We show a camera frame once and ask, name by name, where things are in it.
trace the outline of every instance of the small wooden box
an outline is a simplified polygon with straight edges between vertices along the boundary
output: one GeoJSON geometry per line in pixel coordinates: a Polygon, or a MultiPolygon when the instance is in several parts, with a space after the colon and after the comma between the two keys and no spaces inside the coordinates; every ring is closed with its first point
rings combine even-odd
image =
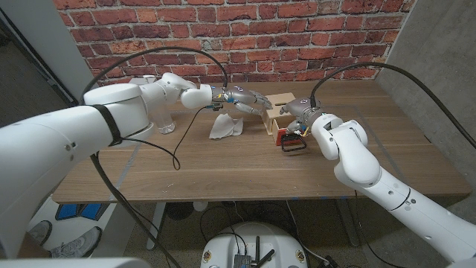
{"type": "Polygon", "coordinates": [[[277,140],[278,133],[281,130],[285,130],[288,125],[293,122],[296,117],[286,112],[280,115],[281,106],[285,105],[289,101],[295,99],[292,93],[283,93],[276,95],[267,95],[268,100],[271,102],[273,109],[268,109],[263,113],[262,119],[265,124],[266,132],[268,135],[272,135],[274,143],[280,145],[280,140],[277,140]]]}

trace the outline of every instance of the robotic arm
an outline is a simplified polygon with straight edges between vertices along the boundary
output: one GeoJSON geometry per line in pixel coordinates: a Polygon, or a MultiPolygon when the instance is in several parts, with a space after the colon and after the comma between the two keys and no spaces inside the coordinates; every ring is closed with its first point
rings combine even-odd
{"type": "Polygon", "coordinates": [[[387,209],[448,261],[475,256],[476,226],[453,215],[381,167],[366,148],[367,134],[357,121],[343,122],[335,115],[323,113],[319,107],[312,108],[308,98],[293,100],[280,112],[296,116],[296,121],[288,126],[289,133],[301,125],[311,127],[324,157],[340,160],[334,168],[340,182],[387,209]]]}

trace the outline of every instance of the brick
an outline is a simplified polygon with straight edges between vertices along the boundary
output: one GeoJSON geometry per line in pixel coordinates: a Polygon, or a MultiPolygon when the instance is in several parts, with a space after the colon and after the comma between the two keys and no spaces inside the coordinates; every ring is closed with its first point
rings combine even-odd
{"type": "Polygon", "coordinates": [[[157,71],[154,67],[126,67],[122,68],[124,74],[126,75],[145,75],[145,74],[152,74],[156,75],[157,71]]]}
{"type": "Polygon", "coordinates": [[[157,17],[164,22],[195,22],[196,12],[193,7],[157,9],[157,17]]]}
{"type": "Polygon", "coordinates": [[[378,16],[367,18],[365,20],[364,29],[398,29],[402,24],[404,16],[378,16]]]}
{"type": "Polygon", "coordinates": [[[384,36],[384,31],[379,32],[368,32],[367,36],[365,37],[366,43],[373,43],[373,42],[380,42],[382,41],[382,37],[384,36]]]}
{"type": "Polygon", "coordinates": [[[111,44],[111,50],[114,54],[129,54],[146,49],[142,41],[116,42],[111,44]]]}
{"type": "Polygon", "coordinates": [[[365,32],[334,33],[330,36],[330,45],[360,44],[365,40],[365,32]]]}
{"type": "Polygon", "coordinates": [[[88,11],[71,12],[69,15],[78,26],[92,26],[95,24],[92,15],[88,11]]]}
{"type": "Polygon", "coordinates": [[[258,62],[257,67],[260,72],[273,71],[273,62],[258,62]]]}
{"type": "Polygon", "coordinates": [[[411,7],[413,7],[415,4],[415,0],[405,0],[405,3],[403,3],[402,6],[402,11],[403,12],[410,12],[411,7]]]}
{"type": "Polygon", "coordinates": [[[100,7],[104,7],[104,6],[107,6],[107,7],[111,7],[113,5],[117,5],[117,0],[96,0],[97,2],[97,5],[99,5],[100,7]]]}
{"type": "Polygon", "coordinates": [[[244,74],[233,74],[231,76],[231,82],[246,82],[246,76],[244,74]]]}
{"type": "Polygon", "coordinates": [[[314,45],[327,45],[329,42],[329,34],[327,33],[314,33],[311,39],[314,45]]]}
{"type": "Polygon", "coordinates": [[[387,33],[385,33],[383,42],[395,42],[396,36],[398,34],[398,31],[388,31],[387,33]]]}
{"type": "Polygon", "coordinates": [[[327,60],[324,60],[324,62],[322,63],[322,68],[344,67],[355,62],[356,62],[356,59],[354,58],[327,59],[327,60]]]}
{"type": "Polygon", "coordinates": [[[306,70],[307,61],[295,60],[290,62],[280,61],[274,64],[274,71],[302,71],[306,70]]]}
{"type": "Polygon", "coordinates": [[[382,6],[381,11],[383,12],[398,12],[400,7],[403,5],[403,0],[392,0],[386,1],[382,6]]]}
{"type": "Polygon", "coordinates": [[[117,78],[117,77],[123,77],[124,73],[122,72],[121,68],[114,68],[111,71],[108,71],[106,74],[107,78],[117,78]]]}
{"type": "Polygon", "coordinates": [[[120,0],[124,5],[136,5],[136,6],[159,6],[161,0],[120,0]]]}
{"type": "Polygon", "coordinates": [[[121,60],[122,57],[102,57],[102,58],[96,58],[96,59],[88,59],[88,63],[91,66],[91,68],[95,69],[102,69],[102,68],[108,68],[117,61],[121,60]]]}
{"type": "Polygon", "coordinates": [[[180,54],[178,56],[178,63],[180,63],[180,64],[196,64],[195,55],[180,54]]]}
{"type": "Polygon", "coordinates": [[[249,49],[249,48],[254,48],[255,44],[256,44],[255,37],[222,39],[223,50],[249,49]]]}
{"type": "Polygon", "coordinates": [[[339,6],[341,5],[340,1],[326,1],[319,3],[318,14],[327,15],[327,14],[337,14],[339,12],[339,6]]]}
{"type": "MultiPolygon", "coordinates": [[[[218,60],[219,63],[227,63],[228,62],[228,54],[226,53],[213,53],[210,54],[215,60],[218,60]]],[[[214,64],[214,62],[205,55],[197,54],[196,55],[196,62],[197,63],[207,63],[207,64],[214,64]]]]}
{"type": "Polygon", "coordinates": [[[215,22],[216,15],[215,9],[213,7],[201,7],[197,8],[199,12],[199,21],[200,22],[215,22]]]}
{"type": "Polygon", "coordinates": [[[332,57],[334,48],[300,48],[299,58],[302,60],[319,60],[332,57]]]}
{"type": "Polygon", "coordinates": [[[231,35],[248,35],[248,26],[244,23],[233,23],[231,25],[231,35]]]}
{"type": "Polygon", "coordinates": [[[139,22],[157,22],[155,10],[150,8],[137,9],[137,17],[139,17],[139,22]]]}
{"type": "Polygon", "coordinates": [[[57,9],[74,9],[96,7],[94,0],[53,0],[57,9]]]}
{"type": "Polygon", "coordinates": [[[352,49],[352,56],[377,55],[381,56],[387,49],[386,45],[359,45],[352,49]]]}
{"type": "Polygon", "coordinates": [[[246,53],[236,52],[230,54],[232,63],[244,63],[246,61],[246,53]]]}
{"type": "Polygon", "coordinates": [[[171,25],[172,35],[175,38],[186,38],[189,37],[188,27],[186,25],[171,25]]]}
{"type": "Polygon", "coordinates": [[[272,43],[273,37],[270,36],[260,36],[256,39],[258,48],[270,48],[272,43]]]}
{"type": "Polygon", "coordinates": [[[320,69],[323,62],[324,60],[309,60],[307,62],[307,69],[308,70],[320,69]]]}
{"type": "Polygon", "coordinates": [[[279,51],[251,51],[247,53],[249,61],[277,60],[280,58],[279,51]]]}
{"type": "Polygon", "coordinates": [[[281,60],[296,60],[298,58],[297,49],[283,49],[281,51],[281,60]]]}
{"type": "Polygon", "coordinates": [[[230,27],[228,25],[191,25],[192,36],[220,37],[230,36],[230,27]]]}
{"type": "Polygon", "coordinates": [[[172,66],[172,73],[183,75],[205,75],[204,66],[172,66]]]}
{"type": "Polygon", "coordinates": [[[77,49],[80,51],[83,57],[93,57],[94,52],[89,45],[78,45],[77,49]]]}
{"type": "Polygon", "coordinates": [[[343,46],[335,48],[334,57],[348,57],[350,56],[350,51],[352,50],[352,46],[343,46]]]}
{"type": "Polygon", "coordinates": [[[363,16],[348,16],[347,21],[345,22],[346,30],[360,30],[362,27],[362,22],[364,21],[363,16]]]}
{"type": "Polygon", "coordinates": [[[128,60],[127,63],[130,66],[144,66],[146,65],[146,60],[144,59],[144,56],[139,56],[133,57],[132,59],[128,60]]]}
{"type": "Polygon", "coordinates": [[[193,48],[196,50],[202,49],[202,44],[200,40],[197,39],[180,39],[180,40],[169,40],[164,41],[165,46],[181,46],[185,48],[193,48]]]}
{"type": "Polygon", "coordinates": [[[306,30],[307,20],[299,19],[290,21],[288,24],[288,32],[289,33],[300,33],[306,30]]]}
{"type": "Polygon", "coordinates": [[[341,30],[344,26],[345,17],[330,17],[310,19],[307,26],[308,31],[335,31],[341,30]]]}
{"type": "Polygon", "coordinates": [[[277,82],[277,74],[247,74],[248,82],[277,82]]]}
{"type": "Polygon", "coordinates": [[[118,26],[112,28],[112,33],[116,39],[127,39],[133,38],[134,34],[132,33],[132,29],[129,26],[118,26]]]}
{"type": "Polygon", "coordinates": [[[284,34],[274,38],[276,46],[301,46],[308,45],[311,34],[284,34]]]}
{"type": "Polygon", "coordinates": [[[181,4],[181,0],[162,0],[162,4],[181,4]]]}
{"type": "Polygon", "coordinates": [[[165,38],[170,34],[170,30],[165,25],[137,25],[133,28],[136,37],[165,38]]]}
{"type": "Polygon", "coordinates": [[[71,29],[71,34],[76,42],[110,41],[114,39],[111,30],[108,28],[71,29]]]}
{"type": "Polygon", "coordinates": [[[306,3],[281,4],[277,10],[280,18],[294,18],[300,16],[312,16],[318,11],[318,3],[310,1],[306,3]]]}
{"type": "Polygon", "coordinates": [[[260,18],[273,19],[276,16],[277,6],[270,4],[260,5],[260,18]]]}
{"type": "Polygon", "coordinates": [[[93,11],[92,15],[99,25],[137,22],[137,16],[135,15],[135,11],[132,9],[99,10],[93,11]]]}
{"type": "Polygon", "coordinates": [[[73,21],[71,21],[71,19],[69,18],[68,14],[63,13],[63,12],[59,12],[59,15],[61,16],[62,22],[63,22],[66,26],[69,26],[69,27],[74,26],[74,23],[73,23],[73,21]]]}
{"type": "Polygon", "coordinates": [[[282,73],[280,74],[280,81],[294,81],[295,73],[282,73]]]}
{"type": "Polygon", "coordinates": [[[344,71],[344,79],[349,78],[363,78],[363,77],[372,77],[377,70],[369,69],[369,68],[356,68],[352,70],[344,71]]]}
{"type": "Polygon", "coordinates": [[[91,47],[98,55],[112,54],[111,48],[107,44],[91,44],[91,47]]]}
{"type": "Polygon", "coordinates": [[[219,21],[231,21],[236,19],[256,19],[256,6],[240,5],[218,7],[216,18],[219,21]]]}
{"type": "Polygon", "coordinates": [[[162,41],[147,41],[147,48],[161,48],[164,46],[164,43],[162,41]]]}
{"type": "Polygon", "coordinates": [[[382,7],[382,2],[383,0],[344,0],[341,5],[341,12],[350,14],[375,13],[382,7]]]}
{"type": "Polygon", "coordinates": [[[179,57],[177,55],[146,54],[144,58],[149,64],[179,64],[179,57]]]}
{"type": "Polygon", "coordinates": [[[223,4],[225,0],[187,0],[188,4],[223,4]]]}
{"type": "Polygon", "coordinates": [[[305,71],[296,74],[296,81],[308,81],[308,80],[317,80],[324,78],[324,70],[317,70],[317,71],[305,71]]]}
{"type": "Polygon", "coordinates": [[[278,34],[286,32],[286,22],[252,22],[250,34],[278,34]]]}

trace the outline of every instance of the wire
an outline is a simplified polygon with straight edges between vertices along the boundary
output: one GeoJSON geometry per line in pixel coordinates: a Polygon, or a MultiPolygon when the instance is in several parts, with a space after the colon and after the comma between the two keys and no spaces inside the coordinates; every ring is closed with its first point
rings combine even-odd
{"type": "Polygon", "coordinates": [[[112,182],[109,180],[108,176],[106,175],[106,172],[104,171],[103,167],[101,166],[99,162],[99,153],[91,155],[91,160],[96,167],[97,172],[99,173],[101,179],[103,179],[104,183],[106,184],[107,188],[111,191],[112,195],[118,200],[118,202],[129,212],[129,215],[135,220],[135,222],[139,225],[139,227],[146,233],[146,235],[149,237],[150,240],[152,240],[164,254],[167,258],[169,258],[173,265],[176,267],[180,267],[179,263],[173,258],[173,256],[158,242],[158,239],[149,231],[149,229],[142,223],[141,219],[137,216],[137,214],[130,208],[130,203],[127,202],[125,198],[123,198],[123,195],[120,193],[116,187],[112,184],[112,182]]]}
{"type": "MultiPolygon", "coordinates": [[[[215,209],[222,209],[226,212],[226,214],[228,215],[228,219],[230,221],[230,229],[231,231],[233,232],[233,234],[235,234],[235,240],[237,241],[237,247],[238,247],[238,255],[240,253],[240,250],[239,250],[239,244],[238,244],[238,234],[235,232],[235,230],[233,229],[233,226],[232,226],[232,222],[231,222],[231,216],[230,216],[230,212],[228,212],[228,210],[226,208],[223,208],[223,207],[220,207],[220,206],[217,206],[217,207],[213,207],[213,208],[209,208],[207,209],[200,217],[200,222],[199,222],[199,225],[200,225],[200,232],[202,233],[202,237],[203,239],[205,240],[206,243],[208,243],[208,240],[207,237],[205,237],[205,233],[203,232],[203,227],[202,227],[202,220],[203,220],[203,217],[209,212],[209,211],[212,211],[212,210],[215,210],[215,209]]],[[[247,249],[247,246],[246,246],[246,243],[245,243],[245,255],[248,253],[248,249],[247,249]]]]}
{"type": "Polygon", "coordinates": [[[134,53],[132,55],[129,55],[128,57],[125,57],[123,58],[122,60],[118,60],[116,63],[112,64],[110,67],[108,68],[105,68],[102,72],[100,72],[99,74],[97,74],[91,81],[89,81],[89,83],[86,85],[86,87],[84,88],[83,90],[83,93],[81,94],[81,99],[80,99],[80,104],[83,105],[84,104],[84,94],[87,93],[89,90],[91,90],[92,86],[98,82],[98,80],[103,77],[105,74],[107,74],[108,72],[110,72],[112,69],[118,67],[120,64],[122,63],[125,63],[127,60],[131,60],[135,57],[139,57],[139,56],[142,56],[142,55],[145,55],[145,54],[148,54],[148,53],[152,53],[152,52],[157,52],[157,51],[164,51],[164,50],[167,50],[167,49],[173,49],[173,50],[178,50],[178,51],[191,51],[191,52],[195,52],[195,53],[199,53],[199,54],[202,54],[202,55],[205,55],[206,57],[210,58],[215,64],[218,65],[218,67],[222,70],[222,73],[223,73],[223,87],[226,87],[228,85],[228,75],[226,73],[226,70],[225,68],[223,68],[222,64],[216,60],[214,57],[212,57],[211,55],[209,55],[208,53],[206,52],[203,52],[203,51],[200,51],[200,50],[196,50],[196,49],[193,49],[193,48],[183,48],[183,47],[179,47],[179,46],[166,46],[166,47],[162,47],[162,48],[152,48],[152,49],[147,49],[145,51],[141,51],[141,52],[138,52],[138,53],[134,53]]]}
{"type": "Polygon", "coordinates": [[[291,214],[292,221],[295,223],[296,233],[297,233],[297,239],[299,240],[299,243],[301,244],[301,246],[303,246],[303,248],[304,248],[307,252],[309,252],[311,255],[313,255],[313,256],[316,257],[316,258],[320,258],[322,261],[324,261],[324,263],[325,263],[326,265],[329,265],[329,261],[328,261],[328,260],[326,260],[325,258],[321,257],[320,255],[315,254],[314,252],[311,251],[311,249],[308,249],[306,246],[304,246],[303,242],[300,240],[299,231],[298,231],[298,225],[297,225],[297,223],[296,223],[295,216],[294,216],[293,213],[292,213],[291,207],[289,206],[288,200],[286,200],[286,204],[287,204],[287,206],[288,206],[289,213],[291,214]]]}
{"type": "Polygon", "coordinates": [[[358,227],[360,228],[360,232],[362,233],[362,237],[364,238],[364,241],[365,243],[367,244],[367,246],[369,247],[370,251],[373,253],[373,255],[375,255],[380,261],[382,261],[383,263],[385,264],[388,264],[392,267],[396,267],[396,268],[405,268],[405,267],[401,267],[401,266],[398,266],[398,265],[395,265],[395,264],[391,264],[389,263],[388,261],[380,258],[372,249],[372,247],[370,246],[369,242],[367,241],[367,238],[365,237],[365,234],[364,234],[364,230],[362,229],[362,224],[360,222],[360,217],[358,216],[358,198],[357,198],[357,191],[354,190],[354,192],[356,193],[356,216],[357,216],[357,221],[358,221],[358,227]]]}
{"type": "Polygon", "coordinates": [[[460,133],[471,144],[471,146],[473,146],[473,148],[476,149],[476,141],[469,135],[469,133],[464,129],[464,127],[461,126],[460,122],[458,122],[458,120],[449,112],[448,108],[445,107],[445,105],[441,102],[441,100],[435,94],[433,94],[433,92],[422,81],[418,80],[418,78],[416,78],[415,76],[413,76],[411,73],[407,72],[406,70],[396,66],[392,66],[387,63],[354,63],[349,66],[340,68],[334,71],[333,73],[327,75],[325,78],[323,78],[321,81],[319,81],[319,83],[315,85],[314,89],[312,89],[311,97],[310,97],[311,107],[316,107],[314,94],[316,90],[318,90],[319,86],[321,86],[324,82],[326,82],[326,80],[330,79],[331,77],[334,77],[334,75],[342,71],[348,70],[350,68],[356,68],[356,67],[362,67],[362,66],[375,66],[375,67],[389,68],[390,70],[399,72],[400,74],[403,74],[406,77],[408,77],[410,80],[414,81],[415,84],[417,84],[421,89],[423,89],[423,91],[435,102],[435,104],[438,105],[438,107],[443,111],[443,113],[445,113],[448,119],[460,131],[460,133]]]}
{"type": "Polygon", "coordinates": [[[235,204],[235,212],[237,213],[238,217],[241,218],[241,221],[242,221],[242,222],[245,222],[245,220],[243,219],[243,217],[241,217],[241,215],[238,213],[237,203],[236,203],[235,201],[233,201],[233,203],[235,204]]]}
{"type": "Polygon", "coordinates": [[[196,112],[195,116],[193,116],[193,119],[192,119],[192,121],[190,122],[190,124],[188,125],[187,130],[185,130],[184,135],[181,137],[180,141],[178,142],[178,144],[177,144],[177,146],[176,146],[176,149],[173,151],[172,163],[173,163],[173,168],[175,168],[176,170],[179,170],[179,169],[180,169],[179,160],[176,158],[177,149],[179,148],[180,143],[184,140],[185,135],[187,135],[188,130],[189,130],[190,127],[192,126],[193,122],[195,121],[195,117],[199,114],[200,111],[202,111],[202,110],[205,109],[205,108],[207,108],[207,107],[202,107],[202,108],[200,108],[200,109],[196,112]]]}

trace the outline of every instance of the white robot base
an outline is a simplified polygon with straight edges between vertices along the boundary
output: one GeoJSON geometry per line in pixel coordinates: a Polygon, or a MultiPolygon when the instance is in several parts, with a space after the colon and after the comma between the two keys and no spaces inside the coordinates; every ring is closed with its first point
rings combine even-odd
{"type": "Polygon", "coordinates": [[[238,223],[233,229],[244,240],[246,252],[241,238],[236,237],[237,245],[235,236],[228,227],[205,246],[200,260],[201,268],[307,268],[302,246],[282,229],[268,223],[255,222],[238,223]]]}

